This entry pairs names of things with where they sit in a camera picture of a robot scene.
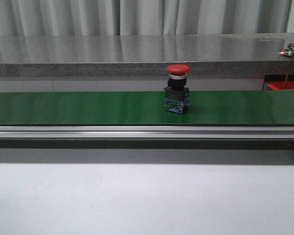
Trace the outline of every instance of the green conveyor belt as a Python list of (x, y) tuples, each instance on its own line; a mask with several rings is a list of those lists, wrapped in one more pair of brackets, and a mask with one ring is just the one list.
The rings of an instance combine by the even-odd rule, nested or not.
[(294, 91), (204, 91), (164, 111), (164, 92), (0, 93), (0, 124), (293, 124)]

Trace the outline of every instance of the gray curtain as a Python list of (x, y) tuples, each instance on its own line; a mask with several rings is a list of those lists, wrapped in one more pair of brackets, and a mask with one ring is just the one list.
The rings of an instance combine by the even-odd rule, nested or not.
[(290, 0), (0, 0), (4, 35), (285, 32)]

